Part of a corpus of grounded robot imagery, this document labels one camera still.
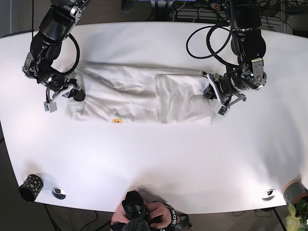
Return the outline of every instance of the white cloth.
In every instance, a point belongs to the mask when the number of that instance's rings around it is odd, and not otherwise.
[[[198,71],[122,65],[79,65],[72,73],[86,98],[68,100],[75,120],[112,123],[211,123],[213,102],[203,97],[208,80]]]

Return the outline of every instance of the black cable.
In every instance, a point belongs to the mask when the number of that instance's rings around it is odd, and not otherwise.
[[[203,2],[207,5],[208,9],[210,9],[212,12],[214,12],[217,15],[218,18],[221,18],[223,21],[226,22],[226,20],[219,14],[218,10],[212,8],[212,6],[208,4],[206,0],[203,0]]]
[[[294,29],[291,27],[291,25],[290,25],[289,23],[285,22],[285,21],[282,20],[281,18],[276,17],[276,16],[274,16],[274,18],[278,18],[280,21],[282,21],[283,23],[286,23],[292,30],[294,30]]]
[[[267,8],[267,10],[277,10],[275,8]],[[278,11],[282,11],[282,12],[285,12],[285,13],[289,13],[289,14],[300,14],[302,13],[303,11],[306,11],[308,10],[308,6],[306,6],[304,9],[301,9],[300,11],[297,11],[297,12],[290,12],[290,11],[284,11],[284,10],[278,10]]]
[[[48,215],[48,217],[49,217],[50,222],[52,223],[52,226],[53,226],[54,230],[55,230],[55,231],[61,231],[61,230],[59,229],[59,227],[55,224],[55,222],[52,220],[51,215],[50,215],[50,213],[49,213],[49,210],[48,210],[46,204],[44,204],[44,208],[45,208],[45,210],[46,210],[46,212],[47,212],[47,215]]]
[[[209,32],[207,33],[206,35],[206,46],[208,48],[208,50],[211,52],[211,54],[214,53],[212,47],[211,47],[211,44],[210,44],[210,38],[211,38],[211,35],[212,33],[217,29],[217,28],[220,28],[220,29],[224,29],[224,30],[227,30],[230,32],[230,30],[224,28],[224,27],[221,27],[221,26],[215,26],[215,27],[212,27]],[[231,64],[231,63],[228,63],[226,61],[224,61],[220,56],[218,56],[217,54],[214,55],[214,58],[216,58],[218,61],[220,61],[222,64],[224,64],[225,66],[231,66],[232,68],[241,68],[243,64],[238,64],[238,65],[235,65],[235,64]]]
[[[78,63],[79,63],[79,59],[80,59],[80,48],[79,48],[79,45],[76,41],[76,39],[74,38],[74,36],[72,34],[69,34],[68,37],[73,41],[75,47],[76,47],[76,60],[75,60],[75,63],[73,65],[73,67],[69,70],[69,71],[66,71],[64,73],[60,72],[62,75],[64,76],[67,76],[69,74],[71,74],[77,67]]]
[[[111,223],[111,220],[108,221],[107,223],[103,224],[101,227],[97,228],[95,231],[99,231],[99,230],[105,228],[105,227],[106,227],[107,225],[109,225],[110,223]]]
[[[202,27],[198,30],[196,30],[195,32],[193,32],[189,38],[187,39],[187,42],[186,42],[186,51],[187,53],[192,57],[192,58],[195,58],[195,59],[207,59],[207,58],[211,58],[211,57],[214,57],[215,55],[217,55],[218,53],[220,53],[228,44],[230,38],[231,38],[231,35],[232,35],[232,31],[234,29],[234,7],[233,7],[233,2],[232,0],[229,0],[230,2],[230,8],[231,8],[231,27],[230,27],[230,32],[229,32],[229,35],[227,37],[227,40],[225,41],[225,43],[222,45],[222,47],[217,51],[217,52],[214,52],[214,53],[211,53],[211,55],[207,55],[207,56],[195,56],[193,54],[191,54],[191,52],[189,51],[189,48],[188,48],[188,43],[190,41],[190,39],[197,33],[199,32],[200,30],[203,30],[203,29],[206,29],[206,28],[212,28],[212,27],[215,27],[215,26],[205,26],[205,27]]]
[[[176,20],[178,20],[178,10],[177,10],[177,8],[174,5],[172,5],[172,7],[173,7],[173,9],[175,11],[175,18],[176,18]]]
[[[256,216],[256,218],[271,218],[271,211],[269,212],[269,216],[258,216],[257,213],[260,213],[258,212],[258,209],[254,210],[254,214]]]
[[[79,63],[79,59],[80,59],[80,47],[79,47],[79,45],[78,45],[76,39],[74,38],[74,36],[73,36],[72,34],[69,34],[68,37],[72,40],[72,42],[74,43],[74,45],[75,45],[75,47],[76,47],[76,52],[77,52],[77,53],[76,53],[76,60],[75,60],[75,63],[74,63],[74,65],[73,65],[73,67],[72,67],[70,70],[68,70],[68,71],[66,71],[66,72],[64,72],[64,73],[62,73],[62,72],[57,72],[57,73],[56,73],[56,74],[62,75],[62,76],[67,76],[67,75],[71,74],[71,73],[76,69],[76,67],[77,67],[77,65],[78,65],[78,63]],[[37,67],[36,67],[36,62],[37,62],[37,61],[36,61],[35,56],[34,56],[34,0],[32,0],[32,42],[31,42],[31,44],[32,44],[32,46],[31,46],[31,53],[32,53],[32,56],[33,56],[33,59],[34,59],[34,68],[35,68],[35,71],[36,71],[36,73],[37,73],[39,79],[40,79],[43,83],[45,83],[45,84],[46,84],[47,86],[49,86],[49,87],[52,87],[52,86],[55,85],[55,84],[50,85],[50,84],[48,84],[45,80],[43,80],[43,79],[39,76],[39,72],[38,72]]]
[[[244,212],[246,212],[246,211],[243,211],[240,215],[234,215],[234,212],[232,212],[232,215],[233,215],[234,217],[239,217],[239,216],[243,215]]]
[[[96,214],[96,218],[95,218],[93,221],[91,221],[91,222],[89,222],[88,224],[86,224],[84,227],[82,227],[80,231],[82,231],[86,226],[92,224],[93,222],[95,222],[95,221],[98,219],[98,214],[97,214],[97,212],[96,212],[96,211],[94,211],[94,212],[95,212],[95,214]]]
[[[153,14],[154,14],[154,7],[151,8],[151,15],[146,19],[147,22],[152,18]]]
[[[276,214],[276,217],[277,217],[279,223],[280,223],[281,226],[282,226],[282,229],[283,229],[284,231],[287,231],[287,229],[285,228],[285,226],[284,226],[284,224],[283,224],[283,222],[282,222],[282,220],[281,220],[279,214],[278,214],[277,211],[276,211],[276,208],[274,208],[273,210],[274,210],[274,213]]]
[[[267,16],[265,16],[265,17],[266,17],[266,20],[267,20],[267,22],[268,22],[269,30],[271,31],[270,23],[269,23],[269,18],[268,18]]]
[[[272,6],[275,6],[275,5],[281,5],[281,4],[283,4],[283,3],[290,3],[290,2],[294,2],[294,1],[283,1],[283,2],[276,3],[276,4],[273,4],[273,5],[270,5],[270,6],[260,7],[259,10],[263,10],[263,9],[268,8],[268,7],[272,7]]]
[[[205,4],[206,4],[206,6],[198,6],[198,7],[197,7],[197,6],[194,6],[194,5],[192,4],[192,7],[195,8],[195,9],[204,8],[204,9],[209,9],[209,10],[211,10],[211,11],[212,11],[213,13],[215,13],[216,16],[217,16],[217,21],[215,22],[215,24],[219,21],[219,19],[222,19],[222,21],[226,22],[226,20],[219,14],[218,10],[212,8],[206,1],[204,1],[204,2],[205,2]]]

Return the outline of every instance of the floor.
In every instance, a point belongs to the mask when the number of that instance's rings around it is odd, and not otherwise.
[[[31,29],[31,0],[19,1],[19,31]],[[50,6],[50,0],[35,0],[34,28],[39,24]],[[149,2],[137,2],[129,14],[120,10],[120,0],[92,0],[78,24],[101,22],[145,21],[151,14]],[[0,128],[0,139],[3,137]],[[17,194],[17,182],[6,150],[5,142],[0,144],[0,229],[53,231],[44,206],[26,203]],[[95,218],[94,211],[48,206],[52,218],[63,231],[78,231]],[[285,206],[277,208],[285,221],[288,215]],[[98,212],[99,218],[83,231],[93,231],[109,221],[111,213]],[[282,231],[273,212],[245,211],[220,214],[190,215],[194,231]]]

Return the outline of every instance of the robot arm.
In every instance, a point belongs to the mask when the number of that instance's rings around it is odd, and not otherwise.
[[[224,115],[227,109],[236,102],[246,97],[241,92],[252,89],[259,90],[266,84],[266,73],[263,71],[263,56],[266,44],[261,36],[261,19],[254,0],[232,0],[233,12],[230,1],[226,2],[225,12],[229,19],[233,14],[231,48],[238,56],[238,66],[223,61],[218,55],[214,57],[225,64],[227,72],[224,76],[203,73],[209,79],[210,86],[205,90],[204,96],[208,99],[218,99],[221,108],[218,113]],[[213,27],[207,34],[207,47],[211,53],[214,51],[209,45],[212,32],[218,27]],[[238,98],[231,102],[232,96]]]
[[[75,79],[68,79],[79,62],[80,50],[75,38],[70,34],[79,21],[90,0],[51,0],[51,7],[39,26],[39,32],[34,36],[27,55],[23,72],[28,78],[34,78],[37,83],[47,87],[45,110],[57,110],[55,100],[59,96],[73,97],[76,101],[83,101],[84,91]],[[53,61],[59,57],[62,42],[69,37],[77,49],[74,66],[62,73],[51,67]]]

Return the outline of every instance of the cable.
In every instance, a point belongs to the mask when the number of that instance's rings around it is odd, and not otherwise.
[[[181,10],[181,9],[183,9],[183,7],[185,6],[185,4],[186,4],[186,2],[184,2],[184,4],[180,7],[180,8],[178,8],[174,13],[173,13],[173,16],[172,16],[172,21],[174,22],[174,17],[175,17],[175,15],[178,15],[178,12]]]
[[[203,7],[201,7],[199,10],[197,10],[197,14],[196,16],[193,18],[192,23],[194,23],[196,21],[196,18],[200,15],[201,10],[203,10]]]
[[[96,218],[95,218],[93,221],[91,221],[91,222],[89,222],[88,224],[86,224],[84,227],[82,227],[80,231],[82,231],[86,226],[92,224],[93,222],[95,222],[95,221],[98,219],[98,214],[97,214],[97,212],[96,212],[96,211],[94,211],[94,212],[95,212],[95,214],[96,214]]]
[[[231,27],[230,27],[230,31],[229,31],[229,35],[227,37],[227,40],[226,42],[222,45],[222,47],[217,51],[217,52],[214,52],[214,53],[211,53],[211,55],[207,55],[207,56],[195,56],[193,54],[191,54],[191,52],[189,51],[189,48],[188,48],[188,43],[190,41],[190,39],[197,33],[199,32],[200,30],[203,30],[203,29],[206,29],[206,28],[212,28],[212,27],[218,27],[218,28],[223,28],[223,27],[220,27],[220,26],[205,26],[205,27],[202,27],[198,30],[196,30],[195,32],[193,32],[189,38],[187,39],[187,42],[186,42],[186,51],[187,53],[192,57],[192,58],[195,58],[195,59],[207,59],[207,58],[210,58],[210,57],[214,57],[215,55],[217,55],[218,53],[220,53],[228,44],[230,38],[231,38],[231,35],[232,35],[232,31],[234,29],[234,7],[233,7],[233,2],[232,0],[229,0],[230,2],[230,8],[231,8]]]
[[[256,218],[271,218],[271,211],[269,212],[270,213],[269,216],[258,216],[257,213],[261,212],[261,210],[259,212],[258,212],[258,210],[260,210],[260,209],[254,210],[254,214],[255,214]]]
[[[271,31],[270,23],[269,23],[269,18],[268,18],[267,16],[265,16],[265,17],[266,17],[266,20],[267,20],[267,22],[268,22],[269,30]]]
[[[214,54],[214,51],[211,47],[211,44],[210,44],[210,38],[211,38],[211,35],[212,33],[217,29],[217,28],[220,28],[220,29],[224,29],[224,30],[227,30],[230,32],[230,30],[224,28],[224,27],[220,27],[220,26],[215,26],[215,27],[212,27],[208,34],[206,35],[206,46],[208,48],[208,50],[211,52],[211,54]],[[228,63],[226,61],[224,61],[220,56],[218,56],[217,54],[214,55],[214,58],[216,58],[218,61],[220,61],[222,64],[224,64],[225,66],[231,66],[232,68],[240,68],[242,67],[242,64],[239,64],[239,65],[235,65],[235,64],[231,64],[231,63]]]
[[[234,215],[234,212],[232,212],[232,215],[233,215],[234,217],[239,217],[239,216],[243,215],[244,212],[246,212],[246,211],[243,211],[240,215]]]
[[[152,18],[153,14],[154,14],[154,7],[151,8],[151,15],[147,18],[146,20],[147,22]]]
[[[282,226],[282,229],[283,229],[284,231],[287,231],[287,229],[285,228],[285,226],[284,226],[284,224],[283,224],[283,222],[282,222],[282,220],[281,220],[279,214],[278,214],[277,211],[276,211],[276,208],[274,208],[273,210],[274,210],[274,213],[276,214],[276,217],[277,217],[279,223],[280,223],[281,226]]]
[[[282,21],[283,23],[286,23],[292,30],[294,30],[291,25],[285,21],[283,21],[281,18],[274,16],[274,18],[278,18],[280,21]]]
[[[212,12],[214,12],[217,17],[218,17],[218,20],[216,21],[216,23],[219,21],[219,19],[221,18],[224,22],[226,22],[226,20],[219,14],[218,10],[212,8],[212,6],[210,4],[208,4],[208,2],[206,0],[203,0],[203,2],[205,3],[205,5],[207,6],[207,8],[209,10],[211,10]]]
[[[73,67],[72,67],[70,70],[68,70],[68,71],[66,71],[66,72],[64,72],[64,73],[58,72],[58,71],[57,71],[56,73],[53,73],[53,72],[46,73],[46,75],[48,75],[48,74],[57,74],[57,75],[67,76],[67,75],[71,74],[71,73],[76,69],[76,67],[77,67],[77,65],[78,65],[78,63],[79,63],[79,59],[80,59],[80,47],[79,47],[79,45],[78,45],[76,39],[74,38],[74,36],[73,36],[72,34],[69,34],[68,37],[72,40],[72,42],[74,43],[74,45],[75,45],[75,47],[76,47],[76,60],[75,60],[75,63],[74,63],[74,65],[73,65]],[[37,67],[36,67],[36,62],[37,62],[37,61],[36,61],[35,56],[34,56],[34,0],[32,0],[32,42],[31,42],[31,45],[32,45],[32,46],[31,46],[31,53],[32,53],[32,56],[33,56],[33,59],[34,59],[34,68],[35,68],[35,71],[36,71],[36,73],[37,73],[39,79],[40,79],[43,83],[45,83],[48,87],[52,87],[52,86],[55,85],[55,84],[51,84],[51,85],[50,85],[50,84],[47,83],[45,80],[43,80],[43,79],[39,76],[39,72],[38,72]]]
[[[50,222],[52,223],[52,226],[53,226],[54,230],[55,230],[55,231],[61,231],[61,229],[59,228],[59,226],[57,226],[57,224],[52,220],[51,215],[50,215],[50,213],[49,213],[49,210],[48,210],[46,204],[44,204],[44,208],[45,208],[45,210],[46,210],[46,212],[47,212],[47,215],[48,215],[48,217],[49,217]]]
[[[111,220],[108,221],[107,223],[103,224],[101,227],[97,228],[95,231],[99,231],[101,229],[103,229],[104,227],[106,227],[107,225],[109,225],[111,223]]]

